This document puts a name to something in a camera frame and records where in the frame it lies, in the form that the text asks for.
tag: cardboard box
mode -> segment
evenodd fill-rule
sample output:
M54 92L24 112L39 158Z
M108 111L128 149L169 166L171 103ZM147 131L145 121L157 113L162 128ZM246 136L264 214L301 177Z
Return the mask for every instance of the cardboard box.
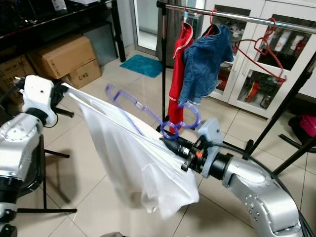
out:
M93 80L96 80L100 76L101 71L99 68L99 64L98 61L95 59L92 62L89 62L86 65L69 73L67 75L67 78L64 78L64 81L67 83L70 82L73 87L79 89L92 82Z
M95 59L87 37L71 36L28 54L40 76L59 79Z
M35 72L25 55L1 63L0 89L3 93L6 93L13 87L14 77L25 77L33 74ZM18 92L12 93L10 99L16 105L22 102L22 96Z

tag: red hanger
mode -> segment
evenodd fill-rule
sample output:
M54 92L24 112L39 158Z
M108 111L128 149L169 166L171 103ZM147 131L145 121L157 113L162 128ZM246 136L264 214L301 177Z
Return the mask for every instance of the red hanger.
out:
M267 73L269 73L269 74L270 74L271 76L273 76L274 78L276 78L277 81L278 81L277 84L280 85L280 84L282 84L283 82L285 82L285 81L287 80L287 77L286 77L286 75L285 75L284 78L281 78L281 76L282 76L282 74L283 74L283 72L284 72L284 68L283 68L282 64L280 63L280 61L278 60L278 58L276 57L276 55L270 50L269 44L268 44L268 42L267 42L268 36L271 35L272 32L275 31L275 29L276 29L276 21L275 21L275 19L274 19L274 18L269 18L269 20L273 21L273 23L274 23L274 25L273 25L273 27L272 27L272 29L271 29L270 31L267 31L263 37L260 37L260 38L258 38L257 40L253 40L253 39L243 39L243 40L240 40L239 43L238 43L238 50L239 50L247 59L249 59L252 63L254 63L255 65L257 65L259 68L263 69L263 70L266 71ZM256 61L252 60L247 54L245 54L245 52L243 52L243 51L240 49L240 47L239 47L240 42L242 42L242 41L255 42L253 48L254 48L257 52L259 52L261 55L263 55L263 56L266 56L268 53L269 53L270 55L272 55L272 57L273 57L273 58L275 59L275 61L277 62L277 65L279 66L279 68L281 68L281 73L280 73L280 75L277 76L277 75L273 74L273 73L270 72L268 69L262 67L262 66L261 66L260 64L258 64ZM265 43L265 45L267 46L265 52L261 51L261 50L257 47L258 42L259 42L260 44L261 44L262 42Z
M214 9L212 10L212 13L211 13L210 19L209 19L209 21L210 21L210 23L211 23L211 27L209 28L208 32L207 32L204 36L212 36L212 35L216 34L216 32L212 32L212 30L214 29L213 14L214 14L214 12L216 12L216 11L217 11L216 8L214 8Z

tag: blue bath mat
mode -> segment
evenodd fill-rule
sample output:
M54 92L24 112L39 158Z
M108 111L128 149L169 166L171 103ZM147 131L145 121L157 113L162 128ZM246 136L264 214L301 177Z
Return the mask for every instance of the blue bath mat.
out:
M121 67L151 78L157 77L162 72L160 61L138 54L121 64Z

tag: tile floor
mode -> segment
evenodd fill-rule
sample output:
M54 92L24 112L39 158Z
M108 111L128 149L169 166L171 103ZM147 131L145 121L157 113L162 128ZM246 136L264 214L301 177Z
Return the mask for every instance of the tile floor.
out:
M134 51L127 57L136 53L143 54ZM119 59L107 64L102 70L102 77L83 87L84 92L107 101L104 86L113 83L117 88L125 88L134 93L140 101L162 116L161 75L152 79L121 68ZM169 91L171 77L172 70L167 70L166 91ZM123 106L153 127L157 126L135 107L128 103L123 103ZM45 147L68 153L71 158L47 158L48 206L76 207L78 212L70 215L18 214L14 224L18 227L20 237L99 237L113 231L131 237L255 236L239 200L214 178L202 179L196 175L200 202L182 207L166 221L161 220L158 213L148 214L143 209L124 207L106 176L82 113L71 98L64 98L61 108L76 114L73 118L59 116L59 122L54 128L45 129ZM256 139L267 124L265 119L215 99L204 99L199 109L203 119L217 117L225 141L240 147L244 147L248 139ZM277 136L281 133L293 136L287 125L291 116L284 113L254 153L258 160L271 169L280 165L296 150ZM185 120L192 122L194 119L185 113ZM191 141L197 138L189 130L181 131L181 135ZM280 178L316 231L316 155L303 155ZM18 205L41 207L41 201L42 192L37 189L20 198Z

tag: glass door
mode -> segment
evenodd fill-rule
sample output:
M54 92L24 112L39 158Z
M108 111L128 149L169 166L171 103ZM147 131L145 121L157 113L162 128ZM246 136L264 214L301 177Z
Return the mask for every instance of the glass door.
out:
M276 21L316 27L315 9L310 7L268 1L260 18L270 17ZM258 25L253 39L262 37L269 29L267 26ZM267 43L268 45L258 42L259 48L265 52L269 47L277 56L283 65L283 74L287 75L287 81L279 84L274 77L245 59L229 103L271 118L316 51L316 36L276 28L268 37ZM253 44L249 47L247 55L275 75L280 74L281 70L273 56L261 55L254 49Z
M206 2L205 9L217 9L219 12L233 13L244 16L259 17L263 8L263 0L209 0ZM237 79L237 75L244 60L244 56L237 51L238 42L241 39L250 39L253 36L256 25L239 20L225 17L213 17L213 22L219 25L226 25L232 34L232 50L234 61L221 64L218 75L218 85L210 94L211 97L228 102L229 96ZM202 33L209 27L210 16L204 16ZM243 45L243 50L247 51L248 46Z

